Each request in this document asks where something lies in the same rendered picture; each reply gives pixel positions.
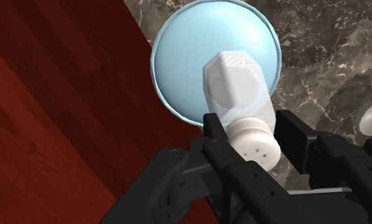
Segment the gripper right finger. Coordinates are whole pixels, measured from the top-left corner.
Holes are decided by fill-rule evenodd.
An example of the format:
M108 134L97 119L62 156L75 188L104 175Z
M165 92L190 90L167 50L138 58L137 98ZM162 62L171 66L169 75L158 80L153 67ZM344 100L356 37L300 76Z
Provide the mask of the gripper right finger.
M372 217L372 157L344 137L316 131L289 110L276 112L274 137L300 174L335 187L344 182Z

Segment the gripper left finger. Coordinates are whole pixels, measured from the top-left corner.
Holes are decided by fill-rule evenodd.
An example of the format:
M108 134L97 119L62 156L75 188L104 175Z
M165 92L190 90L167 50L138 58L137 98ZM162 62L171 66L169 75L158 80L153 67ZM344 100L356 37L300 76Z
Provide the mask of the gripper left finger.
M301 224L291 195L239 156L213 113L189 149L159 150L99 224L179 224L190 203L205 197L215 198L221 224Z

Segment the white salt shaker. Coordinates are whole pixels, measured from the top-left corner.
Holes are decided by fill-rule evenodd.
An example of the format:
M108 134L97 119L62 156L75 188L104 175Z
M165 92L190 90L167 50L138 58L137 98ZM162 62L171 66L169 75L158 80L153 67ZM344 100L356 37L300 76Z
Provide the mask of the white salt shaker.
M203 67L203 91L229 144L246 160L270 171L280 160L275 111L260 65L242 50L218 52Z

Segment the light blue bowl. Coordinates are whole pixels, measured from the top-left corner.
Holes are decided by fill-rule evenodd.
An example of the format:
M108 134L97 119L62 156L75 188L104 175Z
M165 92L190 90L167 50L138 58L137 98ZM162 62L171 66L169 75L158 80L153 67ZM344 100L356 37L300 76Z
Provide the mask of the light blue bowl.
M152 46L154 89L172 114L202 126L208 112L203 67L219 51L244 50L261 66L269 93L280 78L282 51L267 18L242 0L196 0L174 12Z

